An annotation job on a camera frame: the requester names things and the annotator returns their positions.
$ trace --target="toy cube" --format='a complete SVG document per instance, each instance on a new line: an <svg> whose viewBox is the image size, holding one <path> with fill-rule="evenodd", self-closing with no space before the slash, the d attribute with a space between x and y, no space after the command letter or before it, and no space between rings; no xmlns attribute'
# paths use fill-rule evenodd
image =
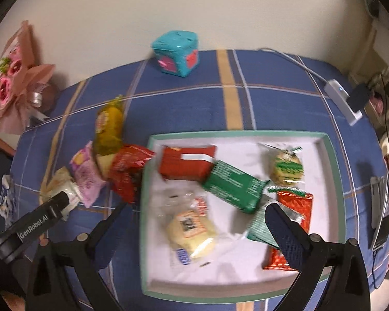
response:
<svg viewBox="0 0 389 311"><path fill-rule="evenodd" d="M191 31L171 30L151 44L161 71L186 77L197 64L197 35Z"/></svg>

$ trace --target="smartphone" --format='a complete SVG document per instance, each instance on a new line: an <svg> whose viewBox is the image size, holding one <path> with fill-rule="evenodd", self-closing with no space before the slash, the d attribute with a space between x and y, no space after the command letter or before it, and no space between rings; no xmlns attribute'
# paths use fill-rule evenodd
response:
<svg viewBox="0 0 389 311"><path fill-rule="evenodd" d="M381 215L374 230L371 245L373 251L383 247L389 237L389 172L385 176L385 186L380 194Z"/></svg>

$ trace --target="pink snack package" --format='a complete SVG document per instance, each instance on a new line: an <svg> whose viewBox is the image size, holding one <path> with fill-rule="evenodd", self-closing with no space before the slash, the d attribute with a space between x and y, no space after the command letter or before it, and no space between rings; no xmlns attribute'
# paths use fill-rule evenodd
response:
<svg viewBox="0 0 389 311"><path fill-rule="evenodd" d="M85 207L89 208L100 195L100 190L107 183L96 168L92 157L92 141L79 150L69 162L74 173L75 181L83 196Z"/></svg>

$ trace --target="blue tablecloth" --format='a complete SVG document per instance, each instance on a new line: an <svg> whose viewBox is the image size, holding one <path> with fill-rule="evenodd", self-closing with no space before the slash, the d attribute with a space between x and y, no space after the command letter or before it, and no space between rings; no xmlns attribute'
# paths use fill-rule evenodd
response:
<svg viewBox="0 0 389 311"><path fill-rule="evenodd" d="M336 79L347 90L347 79L325 62L301 58L323 76ZM303 69L274 53L260 51L204 51L199 66L180 78L159 71L153 59L121 66L64 90L50 120L27 130L20 138L11 166L16 185L17 217L35 209L46 169L52 174L94 137L96 112L118 94L126 95L123 141L146 145L158 133L244 130L301 130L326 132L335 148L345 194L346 235L357 238L363 253L370 289L373 290L370 177L386 173L378 140L366 114L350 127L332 100L329 110L320 92L322 83ZM53 241L72 240L90 232L106 218L119 197L108 188L90 209L79 206L67 222L49 230ZM235 304L177 303L144 296L140 288L138 255L139 208L111 264L101 271L108 287L127 311L132 310L235 310ZM37 243L26 255L33 258ZM389 242L374 263L376 284L384 279ZM89 310L75 275L74 291ZM325 282L319 283L308 309L314 309ZM273 310L281 297L255 302L254 309Z"/></svg>

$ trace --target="white tray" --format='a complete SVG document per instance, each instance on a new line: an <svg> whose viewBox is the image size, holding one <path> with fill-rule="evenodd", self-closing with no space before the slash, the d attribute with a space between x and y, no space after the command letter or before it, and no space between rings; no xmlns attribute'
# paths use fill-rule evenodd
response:
<svg viewBox="0 0 389 311"><path fill-rule="evenodd" d="M305 190L314 195L310 233L325 241L345 242L343 188L333 146L327 134L299 131L216 131L151 136L148 148L156 156L146 165L141 195L140 266L143 293L190 303L237 303L285 294L296 272L262 270L270 247L243 239L229 253L176 282L170 267L170 247L154 207L166 187L187 186L188 181L164 182L157 172L164 146L217 146L216 158L261 180L269 178L270 158L259 143L276 147L302 146ZM208 193L216 226L224 232L242 232L251 219ZM328 277L325 269L320 280Z"/></svg>

